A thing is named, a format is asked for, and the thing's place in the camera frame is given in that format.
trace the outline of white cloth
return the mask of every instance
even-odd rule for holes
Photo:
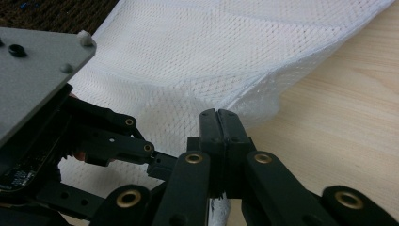
[[[96,56],[74,94],[134,116],[157,151],[178,156],[198,135],[199,113],[225,108],[246,127],[279,110],[279,95],[393,0],[120,0],[93,38]],[[60,164],[63,181],[106,196],[153,187],[145,166]],[[228,208],[213,214],[223,225]]]

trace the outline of gray metal plate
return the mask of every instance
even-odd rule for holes
[[[0,27],[0,147],[95,54],[76,35]],[[26,57],[12,56],[19,44]],[[73,67],[63,73],[64,64]]]

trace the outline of brown carpet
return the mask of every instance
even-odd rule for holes
[[[0,26],[93,34],[118,0],[0,0]]]

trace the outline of light wood surface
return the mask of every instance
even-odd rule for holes
[[[286,90],[247,131],[310,191],[350,186],[399,220],[399,2]],[[228,226],[246,225],[232,201]]]

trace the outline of white mesh fabric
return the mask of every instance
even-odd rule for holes
[[[279,94],[393,0],[135,0],[94,35],[96,56],[71,84],[81,99],[132,115],[157,151],[178,156],[209,108],[248,127],[274,116]],[[106,196],[156,181],[145,167],[60,164],[65,183]]]

